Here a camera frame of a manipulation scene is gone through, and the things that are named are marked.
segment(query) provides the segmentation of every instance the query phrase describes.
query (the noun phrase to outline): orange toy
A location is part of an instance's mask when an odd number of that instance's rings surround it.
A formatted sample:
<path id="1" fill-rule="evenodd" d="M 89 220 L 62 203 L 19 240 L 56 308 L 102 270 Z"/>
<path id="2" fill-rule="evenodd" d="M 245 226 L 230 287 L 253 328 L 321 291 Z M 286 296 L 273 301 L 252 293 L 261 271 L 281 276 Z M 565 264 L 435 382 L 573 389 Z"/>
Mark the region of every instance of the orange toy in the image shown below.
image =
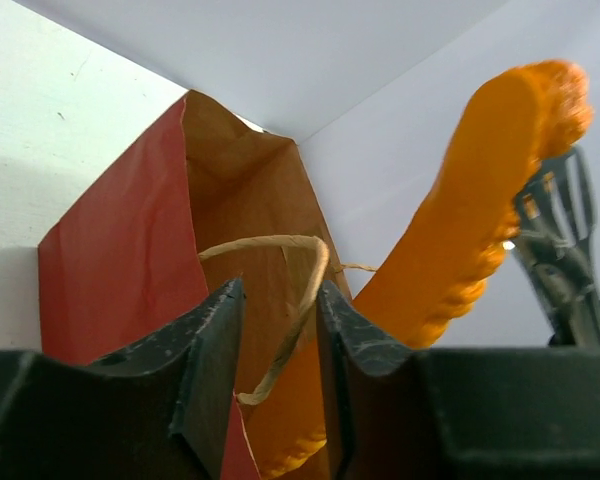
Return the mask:
<path id="1" fill-rule="evenodd" d="M 542 158 L 577 141 L 592 119 L 578 66 L 516 67 L 469 101 L 438 177 L 409 228 L 354 307 L 414 348 L 466 314 L 516 234 L 512 200 Z M 316 341 L 296 353 L 247 424 L 263 479 L 301 466 L 326 442 Z"/>

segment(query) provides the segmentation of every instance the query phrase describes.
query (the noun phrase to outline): gift bag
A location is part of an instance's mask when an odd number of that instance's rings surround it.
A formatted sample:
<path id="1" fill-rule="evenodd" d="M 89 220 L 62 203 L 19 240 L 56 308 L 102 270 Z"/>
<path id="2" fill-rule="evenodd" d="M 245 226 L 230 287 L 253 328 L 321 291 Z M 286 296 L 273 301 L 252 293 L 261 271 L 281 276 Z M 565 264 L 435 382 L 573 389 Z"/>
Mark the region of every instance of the gift bag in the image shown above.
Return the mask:
<path id="1" fill-rule="evenodd" d="M 289 328 L 289 305 L 302 295 L 314 254 L 255 248 L 201 263 L 198 253 L 278 234 L 323 239 L 331 255 L 326 278 L 349 295 L 295 143 L 255 132 L 211 98 L 190 92 L 41 242 L 43 350 L 87 364 L 174 320 L 209 290 L 240 276 L 247 301 L 236 390 L 250 392 Z M 307 340 L 314 329 L 309 321 Z M 235 402 L 223 478 L 258 478 Z"/>

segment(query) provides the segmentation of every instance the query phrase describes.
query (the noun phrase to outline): scratch mark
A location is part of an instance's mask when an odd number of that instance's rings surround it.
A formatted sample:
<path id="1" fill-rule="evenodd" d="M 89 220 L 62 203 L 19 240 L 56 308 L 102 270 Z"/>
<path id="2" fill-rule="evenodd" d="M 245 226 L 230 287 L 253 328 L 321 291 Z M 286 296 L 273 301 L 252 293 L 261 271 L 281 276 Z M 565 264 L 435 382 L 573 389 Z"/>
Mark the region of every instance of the scratch mark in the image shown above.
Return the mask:
<path id="1" fill-rule="evenodd" d="M 90 50 L 89 54 L 87 55 L 87 58 L 84 59 L 84 61 L 78 67 L 78 70 L 76 70 L 76 74 L 73 76 L 73 81 L 74 82 L 78 79 L 78 76 L 80 75 L 80 72 L 82 71 L 82 69 L 84 68 L 84 66 L 87 64 L 87 62 L 91 58 L 91 54 L 92 53 L 93 53 L 93 50 Z"/>

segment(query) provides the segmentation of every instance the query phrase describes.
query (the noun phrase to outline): white surface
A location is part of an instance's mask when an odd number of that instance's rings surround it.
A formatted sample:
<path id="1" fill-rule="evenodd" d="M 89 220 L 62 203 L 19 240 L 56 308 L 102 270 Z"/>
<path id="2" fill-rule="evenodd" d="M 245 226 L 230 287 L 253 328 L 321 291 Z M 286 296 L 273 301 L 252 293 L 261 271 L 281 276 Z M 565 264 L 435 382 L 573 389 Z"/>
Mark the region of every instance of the white surface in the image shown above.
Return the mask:
<path id="1" fill-rule="evenodd" d="M 104 8 L 105 2 L 97 4 Z M 107 3 L 112 8 L 120 4 L 126 0 Z M 78 3 L 65 1 L 64 5 Z M 227 3 L 208 5 L 226 8 Z M 252 23 L 235 32 L 233 47 L 225 45 L 238 53 L 244 48 L 240 35 L 259 25 L 253 23 L 254 17 L 243 18 Z M 220 21 L 212 27 L 224 28 Z M 360 52 L 356 62 L 374 60 L 367 57 L 369 52 Z M 556 56 L 581 63 L 591 78 L 597 116 L 582 145 L 598 203 L 594 255 L 600 279 L 600 0 L 513 0 L 384 88 L 368 92 L 368 98 L 360 98 L 354 108 L 342 111 L 337 120 L 301 144 L 342 260 L 379 264 L 386 256 L 429 189 L 462 108 L 481 83 L 513 65 Z M 237 56 L 235 61 L 241 65 L 244 58 Z M 188 67 L 195 73 L 197 65 Z M 308 89 L 322 81 L 329 84 L 338 69 L 351 78 L 338 64 L 329 74 L 318 68 L 303 75 L 302 82 Z M 202 78 L 209 78 L 205 68 L 199 70 Z M 180 90 L 1 1 L 0 71 L 0 159 L 7 159 L 6 166 L 0 166 L 0 247 L 20 249 L 20 256 L 0 250 L 0 262 L 12 265 L 6 270 L 9 275 L 0 273 L 5 277 L 0 280 L 0 328 L 15 332 L 24 325 L 33 331 L 29 315 L 35 312 L 35 274 L 28 252 Z M 230 82 L 223 84 L 221 93 L 236 99 L 235 104 L 225 101 L 225 105 L 260 123 L 262 111 L 240 111 L 238 106 L 244 100 L 236 93 L 241 92 L 243 77 L 220 68 L 218 72 Z M 289 125 L 304 118 L 289 113 L 289 105 L 300 102 L 297 89 L 302 90 L 302 85 L 294 85 L 286 101 L 274 105 L 276 118 L 288 119 Z M 346 82 L 341 86 L 349 88 Z M 303 106 L 305 112 L 320 100 L 306 95 L 300 99 L 308 104 Z M 444 241 L 453 248 L 452 238 Z M 365 278 L 365 274 L 350 276 L 354 291 Z M 14 307 L 23 296 L 28 306 Z M 9 338 L 1 335 L 0 339 Z M 441 344 L 532 345 L 544 343 L 547 336 L 532 291 L 510 259 L 493 277 L 474 312 L 454 322 Z"/>
<path id="2" fill-rule="evenodd" d="M 0 347 L 39 348 L 36 245 L 181 94 L 0 0 Z"/>
<path id="3" fill-rule="evenodd" d="M 20 0 L 301 141 L 505 0 Z"/>

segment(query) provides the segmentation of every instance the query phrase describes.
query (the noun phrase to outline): rope handle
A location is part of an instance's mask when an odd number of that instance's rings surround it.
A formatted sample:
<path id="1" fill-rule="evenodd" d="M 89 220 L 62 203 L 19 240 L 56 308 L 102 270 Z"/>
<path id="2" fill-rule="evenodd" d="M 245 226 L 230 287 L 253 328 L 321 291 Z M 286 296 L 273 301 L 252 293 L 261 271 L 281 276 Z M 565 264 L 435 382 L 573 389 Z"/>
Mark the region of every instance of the rope handle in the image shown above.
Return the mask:
<path id="1" fill-rule="evenodd" d="M 284 336 L 280 345 L 276 349 L 273 361 L 265 373 L 258 386 L 252 393 L 240 393 L 237 395 L 238 401 L 243 405 L 258 405 L 262 403 L 271 393 L 273 387 L 278 380 L 278 377 L 284 370 L 284 367 L 289 362 L 293 354 L 300 335 L 309 320 L 309 310 L 316 301 L 318 289 L 324 278 L 325 272 L 329 265 L 329 247 L 318 237 L 309 237 L 306 235 L 268 235 L 261 237 L 241 238 L 232 242 L 223 243 L 198 254 L 200 261 L 203 262 L 211 257 L 216 257 L 223 253 L 235 252 L 246 248 L 254 247 L 296 247 L 308 248 L 315 250 L 316 260 L 307 283 L 307 288 L 302 295 L 302 299 L 297 307 L 291 308 L 292 318 L 289 331 Z M 343 263 L 340 268 L 336 269 L 336 273 L 342 272 L 345 269 L 359 269 L 367 272 L 375 272 L 377 268 L 357 263 Z"/>

